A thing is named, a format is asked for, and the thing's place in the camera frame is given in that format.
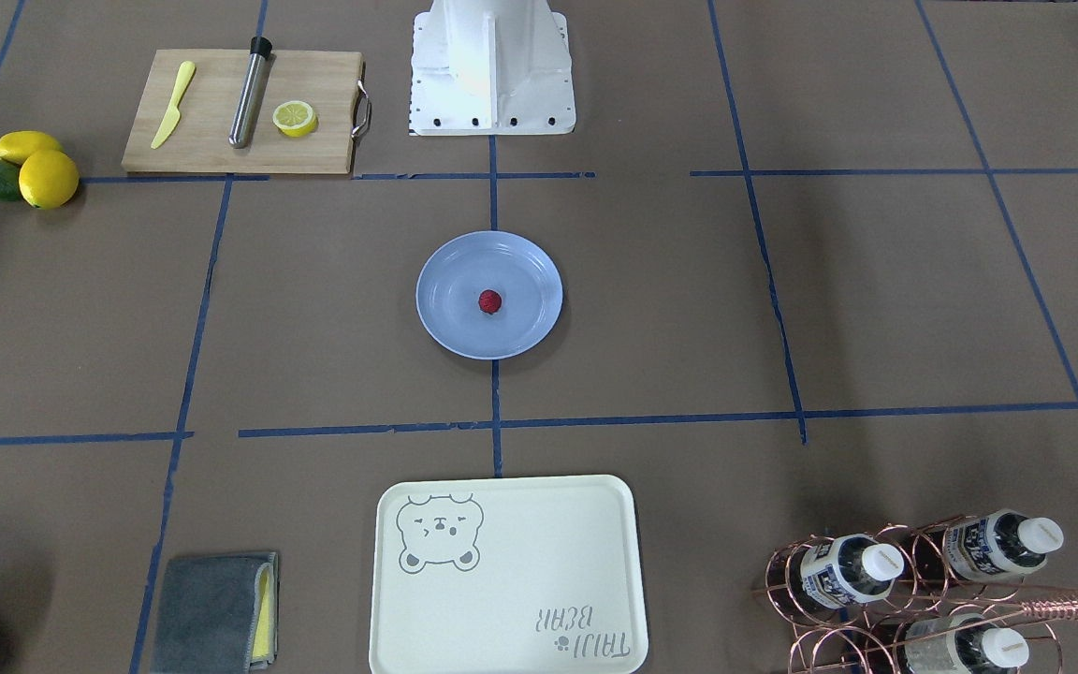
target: white metal bracket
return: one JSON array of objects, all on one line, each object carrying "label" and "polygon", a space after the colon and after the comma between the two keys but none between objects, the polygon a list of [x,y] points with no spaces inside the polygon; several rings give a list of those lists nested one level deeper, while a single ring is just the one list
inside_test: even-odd
[{"label": "white metal bracket", "polygon": [[433,0],[415,17],[410,133],[572,132],[568,18],[548,0]]}]

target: bear drawing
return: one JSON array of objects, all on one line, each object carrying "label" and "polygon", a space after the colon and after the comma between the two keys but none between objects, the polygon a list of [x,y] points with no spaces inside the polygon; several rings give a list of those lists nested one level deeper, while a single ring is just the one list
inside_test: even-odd
[{"label": "bear drawing", "polygon": [[398,511],[403,548],[398,564],[405,573],[418,573],[427,564],[453,564],[470,572],[480,562],[476,532],[485,520],[472,495],[458,500],[452,495],[410,496]]}]

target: bottle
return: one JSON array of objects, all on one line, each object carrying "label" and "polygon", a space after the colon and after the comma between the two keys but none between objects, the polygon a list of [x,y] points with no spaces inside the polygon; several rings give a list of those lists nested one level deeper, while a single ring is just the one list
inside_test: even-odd
[{"label": "bottle", "polygon": [[786,615],[829,614],[886,597],[904,568],[901,550],[854,534],[803,547],[773,564],[768,586],[782,586],[771,590],[771,601]]},{"label": "bottle", "polygon": [[946,566],[958,579],[981,583],[1031,575],[1046,566],[1047,553],[1064,542],[1054,521],[1012,509],[957,522],[926,536],[934,545],[915,541],[913,551],[917,575],[927,583],[941,583]]},{"label": "bottle", "polygon": [[[949,615],[918,620],[903,630],[898,624],[887,624],[873,633],[885,647],[896,641],[894,636],[901,639],[897,647],[889,648],[901,674],[1014,674],[1019,666],[1029,662],[1029,644],[1015,630],[989,623],[958,628],[983,619],[980,614]],[[951,628],[958,630],[921,639]],[[893,673],[893,665],[881,649],[868,648],[868,659],[872,674]]]}]

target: black cap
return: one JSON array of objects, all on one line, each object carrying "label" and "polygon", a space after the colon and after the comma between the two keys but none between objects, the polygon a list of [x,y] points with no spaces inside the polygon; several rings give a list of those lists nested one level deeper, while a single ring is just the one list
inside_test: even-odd
[{"label": "black cap", "polygon": [[249,50],[248,53],[268,57],[270,54],[273,54],[273,42],[258,35],[257,38],[252,38],[252,50]]}]

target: blue plate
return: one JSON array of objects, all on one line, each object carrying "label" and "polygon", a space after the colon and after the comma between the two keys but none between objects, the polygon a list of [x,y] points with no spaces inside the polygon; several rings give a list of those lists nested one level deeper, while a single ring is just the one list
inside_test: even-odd
[{"label": "blue plate", "polygon": [[[480,311],[484,290],[501,295],[493,315]],[[467,358],[510,358],[551,332],[564,284],[539,246],[506,231],[474,231],[427,260],[415,302],[423,328],[446,349]]]}]

